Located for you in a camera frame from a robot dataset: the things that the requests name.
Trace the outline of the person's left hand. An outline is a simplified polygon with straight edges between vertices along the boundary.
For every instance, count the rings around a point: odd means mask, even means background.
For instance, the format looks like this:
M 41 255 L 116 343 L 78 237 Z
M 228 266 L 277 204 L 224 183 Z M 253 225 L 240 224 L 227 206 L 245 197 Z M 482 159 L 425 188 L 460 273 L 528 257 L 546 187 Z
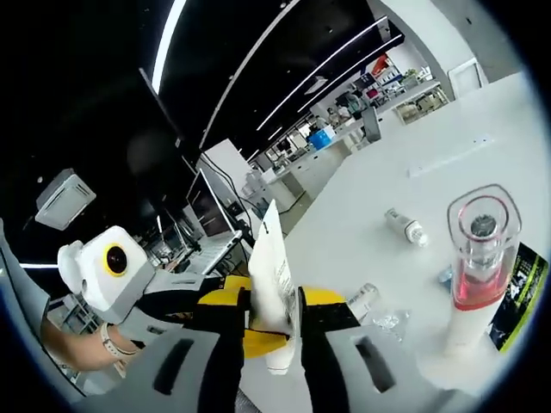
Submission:
M 133 359 L 145 347 L 142 341 L 132 340 L 122 335 L 117 326 L 108 329 L 113 347 L 116 349 L 116 365 L 123 377 L 127 375 L 127 369 Z

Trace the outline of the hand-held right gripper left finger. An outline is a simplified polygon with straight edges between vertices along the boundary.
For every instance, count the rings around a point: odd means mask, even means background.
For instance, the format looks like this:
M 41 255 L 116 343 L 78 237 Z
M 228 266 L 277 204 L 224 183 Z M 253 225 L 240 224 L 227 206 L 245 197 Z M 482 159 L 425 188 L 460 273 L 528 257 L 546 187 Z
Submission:
M 148 344 L 119 385 L 87 397 L 80 411 L 234 412 L 249 298 L 243 287 L 203 296 L 189 327 L 168 330 Z

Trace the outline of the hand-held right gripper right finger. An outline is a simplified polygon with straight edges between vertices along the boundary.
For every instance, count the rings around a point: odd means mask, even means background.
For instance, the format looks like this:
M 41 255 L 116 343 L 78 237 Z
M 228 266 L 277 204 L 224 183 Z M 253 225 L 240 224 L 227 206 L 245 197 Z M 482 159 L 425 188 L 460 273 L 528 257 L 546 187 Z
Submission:
M 455 412 L 457 392 L 423 377 L 415 360 L 362 325 L 331 290 L 299 287 L 300 361 L 315 412 Z

